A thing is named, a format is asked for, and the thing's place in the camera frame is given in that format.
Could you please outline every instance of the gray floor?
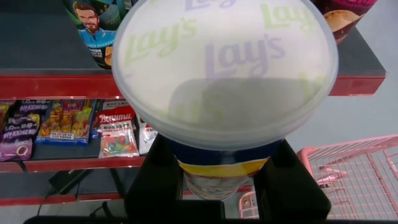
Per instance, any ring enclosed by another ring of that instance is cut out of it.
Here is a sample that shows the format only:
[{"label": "gray floor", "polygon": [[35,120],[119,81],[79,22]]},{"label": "gray floor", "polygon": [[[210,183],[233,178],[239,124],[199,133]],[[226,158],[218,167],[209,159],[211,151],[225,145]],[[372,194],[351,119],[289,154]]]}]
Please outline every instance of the gray floor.
[{"label": "gray floor", "polygon": [[[226,217],[239,218],[238,203],[243,193],[236,193],[229,199],[224,201]],[[184,200],[200,200],[198,197],[184,196]],[[64,203],[56,205],[43,205],[41,215],[81,215],[88,216],[93,210],[101,206],[102,201],[97,202],[77,202]],[[124,212],[124,205],[122,200],[108,201],[109,209],[115,217],[126,217]],[[0,207],[0,219],[2,224],[19,224],[23,223],[30,217],[36,216],[39,206],[13,206]],[[97,213],[99,216],[104,216],[102,210]]]},{"label": "gray floor", "polygon": [[[321,146],[343,141],[398,133],[398,1],[379,0],[358,24],[368,44],[389,72],[374,96],[329,97],[314,116],[299,130],[288,136],[298,151],[304,146]],[[238,218],[240,195],[226,201],[227,216]],[[88,215],[101,202],[78,202],[44,205],[41,214]],[[0,207],[2,224],[23,223],[36,214],[38,206]],[[115,215],[124,215],[120,200],[109,207]]]}]

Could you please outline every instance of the gummy candy package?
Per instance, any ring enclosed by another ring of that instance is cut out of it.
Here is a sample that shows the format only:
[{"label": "gummy candy package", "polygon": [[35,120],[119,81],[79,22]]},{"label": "gummy candy package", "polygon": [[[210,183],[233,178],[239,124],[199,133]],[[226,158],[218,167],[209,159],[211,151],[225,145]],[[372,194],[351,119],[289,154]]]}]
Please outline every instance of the gummy candy package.
[{"label": "gummy candy package", "polygon": [[154,143],[157,136],[157,131],[155,131],[149,124],[147,124],[140,116],[137,114],[137,120],[139,124],[139,154],[148,153],[150,147]]},{"label": "gummy candy package", "polygon": [[32,138],[38,128],[37,122],[30,117],[9,118],[0,135],[0,162],[28,160],[32,154]]},{"label": "gummy candy package", "polygon": [[97,105],[96,105],[96,111],[95,111],[95,119],[93,121],[93,127],[91,128],[91,137],[99,138],[99,136],[100,136],[97,132],[97,129],[100,125],[98,122],[97,114],[100,111],[111,110],[111,109],[115,109],[115,108],[123,107],[123,106],[129,106],[129,103],[126,100],[118,100],[118,99],[102,100],[102,101],[98,100]]},{"label": "gummy candy package", "polygon": [[134,115],[130,106],[103,110],[97,114],[101,135],[99,157],[139,156],[134,137]]},{"label": "gummy candy package", "polygon": [[96,100],[53,100],[35,142],[86,146],[95,105]]}]

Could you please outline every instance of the shelf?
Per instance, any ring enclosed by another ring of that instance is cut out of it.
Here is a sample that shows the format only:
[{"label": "shelf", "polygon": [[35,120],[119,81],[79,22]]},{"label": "shelf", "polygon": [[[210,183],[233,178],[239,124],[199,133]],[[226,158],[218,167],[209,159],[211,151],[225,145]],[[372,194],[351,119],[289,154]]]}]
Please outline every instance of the shelf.
[{"label": "shelf", "polygon": [[[125,191],[127,191],[137,175],[139,168],[116,169]],[[7,184],[0,187],[0,207],[13,205],[39,205],[49,189],[48,179],[54,172],[42,173],[8,173],[0,174],[0,179]],[[238,192],[249,192],[252,186],[244,186]],[[192,195],[187,185],[183,186],[183,195]],[[121,199],[112,180],[109,169],[97,169],[88,174],[78,187],[74,187],[66,195],[54,195],[45,200],[48,203],[67,203],[92,200]]]},{"label": "shelf", "polygon": [[[55,172],[72,169],[140,167],[145,157],[98,158],[100,140],[92,139],[88,146],[35,145],[33,155],[24,161],[26,172]],[[24,172],[16,162],[0,162],[0,172]]]},{"label": "shelf", "polygon": [[[12,30],[0,35],[0,99],[122,97],[111,71],[95,65],[61,1],[4,1],[0,19]],[[339,53],[330,95],[374,94],[386,71],[356,29]]]}]

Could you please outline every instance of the pink shopping cart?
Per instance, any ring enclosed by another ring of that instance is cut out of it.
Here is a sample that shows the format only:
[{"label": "pink shopping cart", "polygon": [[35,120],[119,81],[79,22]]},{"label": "pink shopping cart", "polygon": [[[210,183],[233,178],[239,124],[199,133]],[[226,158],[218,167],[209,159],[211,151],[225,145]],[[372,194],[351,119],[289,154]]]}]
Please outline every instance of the pink shopping cart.
[{"label": "pink shopping cart", "polygon": [[[329,198],[328,219],[398,219],[398,135],[306,147],[298,157]],[[241,218],[258,218],[255,192],[239,201]]]}]

